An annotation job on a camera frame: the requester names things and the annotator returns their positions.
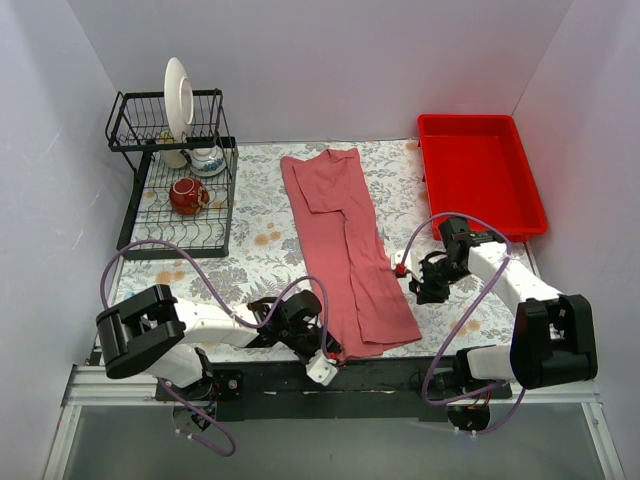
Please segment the pink red t shirt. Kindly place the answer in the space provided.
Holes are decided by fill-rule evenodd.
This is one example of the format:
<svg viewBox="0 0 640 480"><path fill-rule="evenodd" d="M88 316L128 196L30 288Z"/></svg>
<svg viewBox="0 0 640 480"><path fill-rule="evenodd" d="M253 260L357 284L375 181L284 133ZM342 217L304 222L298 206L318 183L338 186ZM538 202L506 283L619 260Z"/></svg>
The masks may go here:
<svg viewBox="0 0 640 480"><path fill-rule="evenodd" d="M358 150L284 157L280 166L306 270L326 287L328 330L341 344L341 359L420 340L378 233Z"/></svg>

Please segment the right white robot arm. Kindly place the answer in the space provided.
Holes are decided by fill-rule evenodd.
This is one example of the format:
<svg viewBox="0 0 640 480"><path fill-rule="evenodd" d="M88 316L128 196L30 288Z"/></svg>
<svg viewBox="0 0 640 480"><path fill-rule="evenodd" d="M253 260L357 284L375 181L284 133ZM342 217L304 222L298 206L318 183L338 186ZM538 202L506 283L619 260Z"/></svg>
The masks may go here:
<svg viewBox="0 0 640 480"><path fill-rule="evenodd" d="M594 379L598 359L589 301L542 281L513 258L510 241L488 224L475 231L469 215L445 212L436 218L443 250L415 261L406 249L397 265L408 269L417 303L444 303L452 285L475 276L484 287L471 306L494 294L513 315L514 329L509 345L462 349L451 372L430 369L426 381L471 398L510 382L533 390Z"/></svg>

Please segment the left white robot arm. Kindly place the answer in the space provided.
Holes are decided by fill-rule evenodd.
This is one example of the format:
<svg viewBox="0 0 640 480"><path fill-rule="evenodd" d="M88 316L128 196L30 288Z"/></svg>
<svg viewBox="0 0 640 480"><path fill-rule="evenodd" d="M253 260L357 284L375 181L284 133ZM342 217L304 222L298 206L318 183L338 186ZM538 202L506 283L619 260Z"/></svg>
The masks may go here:
<svg viewBox="0 0 640 480"><path fill-rule="evenodd" d="M169 286L155 285L104 310L96 326L108 378L148 373L200 400L211 392L214 377L204 344L249 349L283 344L313 382L329 385L338 373L341 346L319 322L322 313L310 290L225 311L180 299Z"/></svg>

